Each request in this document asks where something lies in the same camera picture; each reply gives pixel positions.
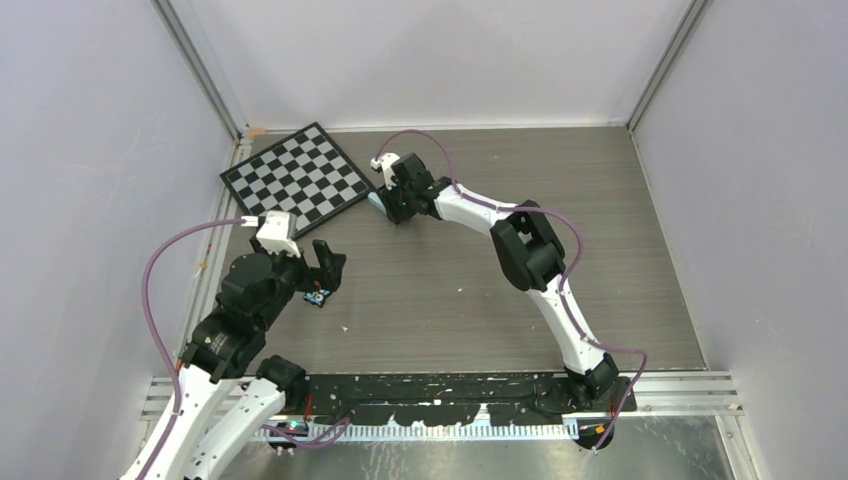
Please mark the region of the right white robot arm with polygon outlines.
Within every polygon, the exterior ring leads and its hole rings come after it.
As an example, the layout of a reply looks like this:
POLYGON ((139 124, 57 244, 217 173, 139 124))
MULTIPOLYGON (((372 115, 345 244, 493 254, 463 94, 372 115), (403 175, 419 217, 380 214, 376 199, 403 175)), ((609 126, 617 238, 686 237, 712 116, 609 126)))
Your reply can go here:
POLYGON ((426 215, 487 236, 505 279, 533 300, 553 333, 574 403, 591 411, 610 398, 619 370, 577 304, 565 248, 537 203, 499 202, 447 177, 435 178, 416 154, 386 153, 370 166, 383 176, 377 195, 394 224, 426 215))

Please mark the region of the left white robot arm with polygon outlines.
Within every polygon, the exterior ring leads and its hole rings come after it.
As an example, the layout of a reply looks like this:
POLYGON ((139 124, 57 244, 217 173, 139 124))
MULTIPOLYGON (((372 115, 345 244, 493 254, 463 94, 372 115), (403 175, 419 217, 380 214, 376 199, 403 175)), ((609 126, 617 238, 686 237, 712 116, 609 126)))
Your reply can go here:
POLYGON ((299 293, 339 289, 346 255, 312 243, 310 266, 300 250, 256 246, 231 264, 213 310, 195 327, 182 354, 177 385, 126 479, 217 479, 273 415, 293 414, 308 395, 306 372, 273 355, 263 360, 239 401, 219 421, 225 398, 266 345, 266 333, 299 293))

